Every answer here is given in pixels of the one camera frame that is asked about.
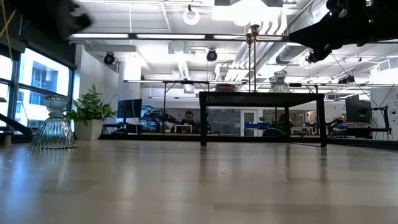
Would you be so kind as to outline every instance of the wooden floor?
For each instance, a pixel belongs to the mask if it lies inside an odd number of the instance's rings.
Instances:
[[[0,149],[0,223],[398,223],[398,152],[78,142]]]

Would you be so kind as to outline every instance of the green leaves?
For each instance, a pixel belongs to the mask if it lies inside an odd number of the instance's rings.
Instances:
[[[110,104],[104,103],[100,99],[101,93],[96,92],[93,84],[88,93],[81,95],[81,99],[73,102],[76,110],[72,110],[66,115],[68,120],[74,120],[76,123],[82,121],[85,126],[92,119],[105,120],[117,115],[117,111],[113,111]]]

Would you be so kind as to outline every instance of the security camera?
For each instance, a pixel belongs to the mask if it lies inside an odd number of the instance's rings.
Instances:
[[[210,49],[209,52],[207,53],[207,61],[208,62],[214,62],[217,60],[217,53],[215,49]]]
[[[104,63],[106,65],[115,65],[118,62],[118,59],[114,56],[113,52],[106,53],[104,58]]]

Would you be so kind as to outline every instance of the ceiling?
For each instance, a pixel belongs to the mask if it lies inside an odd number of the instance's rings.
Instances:
[[[183,20],[183,13],[187,9],[188,3],[175,5],[172,4],[173,1],[134,1],[134,3],[110,4],[112,0],[107,1],[107,3],[100,0],[80,0],[78,2],[87,8],[95,21],[90,28],[84,30],[87,33],[245,34],[249,30],[249,24],[237,26],[233,21],[213,20],[215,9],[218,7],[215,6],[215,0],[202,0],[200,4],[198,1],[186,1],[192,4],[193,9],[199,11],[200,19],[195,25],[188,25]],[[309,2],[310,0],[296,0],[294,5],[289,5],[289,7],[282,9],[287,19],[285,21],[287,27],[294,24],[298,17],[307,16],[305,13],[301,15],[299,13]],[[282,27],[282,20],[278,18],[278,21],[279,27]],[[136,46],[145,63],[142,74],[148,80],[172,79],[173,71],[178,71],[179,67],[174,57],[175,55],[170,54],[169,51],[171,42],[168,40],[87,40],[86,44]],[[186,63],[190,73],[208,71],[215,74],[213,77],[216,76],[217,68],[220,67],[218,64],[231,65],[240,52],[243,50],[247,51],[247,49],[243,49],[245,44],[242,44],[242,42],[185,41],[185,43],[188,45]],[[289,64],[276,65],[267,63],[270,60],[264,60],[265,57],[271,54],[270,52],[275,45],[268,43],[264,44],[263,47],[269,50],[264,51],[262,55],[257,57],[257,77],[260,82],[265,82],[267,78],[278,70],[285,70],[288,73],[287,82],[336,83],[339,77],[345,75],[344,70],[354,70],[357,82],[365,83],[369,79],[369,69],[371,67],[385,61],[388,57],[398,55],[398,45],[396,44],[367,44],[363,47],[347,45],[339,50],[334,50],[333,55],[315,65],[310,66],[304,62],[307,50],[296,56]],[[207,62],[208,49],[216,50],[218,54],[217,61]],[[96,51],[94,54],[103,57],[105,52]],[[248,69],[246,67],[243,67],[243,69],[239,68],[236,73],[238,75],[234,77],[234,80],[225,81],[248,79]]]

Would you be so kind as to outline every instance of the table leg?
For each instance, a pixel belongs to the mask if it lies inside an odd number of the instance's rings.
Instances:
[[[319,133],[321,135],[321,147],[326,147],[326,121],[325,121],[325,103],[323,99],[317,100],[319,111]]]
[[[200,145],[207,146],[207,114],[204,105],[200,105]]]
[[[290,142],[290,118],[289,118],[289,107],[285,107],[285,134],[286,134],[286,141]]]

